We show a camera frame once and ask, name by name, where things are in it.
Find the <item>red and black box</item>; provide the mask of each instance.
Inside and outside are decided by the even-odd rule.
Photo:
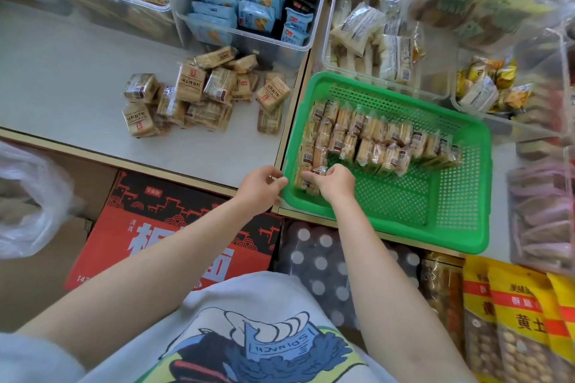
[[[120,171],[64,288],[74,289],[225,201],[177,183]],[[195,289],[242,274],[266,271],[283,222],[283,218],[271,213],[255,216],[212,263]]]

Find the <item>basket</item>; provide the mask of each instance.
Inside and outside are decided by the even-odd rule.
[[[461,166],[429,170],[412,163],[405,176],[373,176],[351,169],[355,196],[373,227],[381,232],[477,254],[489,243],[491,133],[483,121],[412,97],[322,72],[310,80],[287,148],[282,196],[296,209],[335,219],[329,203],[293,188],[299,145],[315,100],[335,97],[361,104],[388,119],[409,120],[416,130],[451,134],[462,148]],[[329,166],[335,161],[329,160]]]

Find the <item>white plastic bag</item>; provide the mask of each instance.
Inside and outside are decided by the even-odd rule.
[[[74,185],[50,160],[0,141],[0,180],[19,183],[40,210],[17,224],[0,221],[0,259],[38,253],[68,218]]]

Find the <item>person's right hand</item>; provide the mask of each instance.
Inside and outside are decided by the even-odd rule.
[[[302,171],[301,176],[315,183],[320,189],[321,195],[330,204],[334,204],[334,202],[339,200],[355,198],[355,177],[351,174],[351,171],[340,163],[327,170],[325,176],[320,176],[311,171]]]

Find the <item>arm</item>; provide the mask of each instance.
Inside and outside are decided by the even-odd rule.
[[[427,301],[389,255],[355,200],[343,165],[313,180],[338,220],[349,285],[370,356],[399,382],[476,381]]]
[[[233,199],[90,279],[18,332],[98,365],[182,304],[241,227],[274,204],[288,181],[281,176],[272,166],[253,171]]]

